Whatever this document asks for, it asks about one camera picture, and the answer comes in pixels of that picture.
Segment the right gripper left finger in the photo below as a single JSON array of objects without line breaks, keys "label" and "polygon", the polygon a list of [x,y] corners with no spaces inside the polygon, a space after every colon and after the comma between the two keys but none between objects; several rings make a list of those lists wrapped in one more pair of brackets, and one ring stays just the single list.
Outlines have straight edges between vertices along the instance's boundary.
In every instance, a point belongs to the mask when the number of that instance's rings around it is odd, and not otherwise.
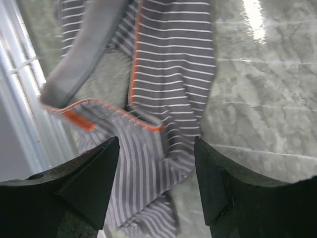
[{"label": "right gripper left finger", "polygon": [[3,238],[95,238],[104,226],[119,159],[112,137],[28,179],[0,184]]}]

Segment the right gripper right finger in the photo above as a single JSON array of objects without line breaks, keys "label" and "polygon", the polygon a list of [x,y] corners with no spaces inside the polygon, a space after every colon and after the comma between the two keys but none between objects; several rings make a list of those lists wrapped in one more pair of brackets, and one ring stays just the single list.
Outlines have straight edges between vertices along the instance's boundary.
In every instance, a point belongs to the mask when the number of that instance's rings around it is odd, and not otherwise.
[{"label": "right gripper right finger", "polygon": [[317,179],[283,182],[224,156],[200,137],[195,168],[213,238],[314,238]]}]

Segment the grey striped boxer underwear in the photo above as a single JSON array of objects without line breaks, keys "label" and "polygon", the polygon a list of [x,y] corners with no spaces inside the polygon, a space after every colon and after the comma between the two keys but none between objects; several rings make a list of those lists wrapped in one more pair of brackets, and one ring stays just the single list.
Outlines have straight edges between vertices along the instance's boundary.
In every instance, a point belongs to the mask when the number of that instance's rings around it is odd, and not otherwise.
[{"label": "grey striped boxer underwear", "polygon": [[[208,0],[57,0],[62,58],[41,103],[75,127],[79,152],[113,136],[119,161],[106,223],[131,238],[174,238],[165,193],[194,169],[194,141],[216,71]],[[127,106],[79,96],[98,60],[132,58]]]}]

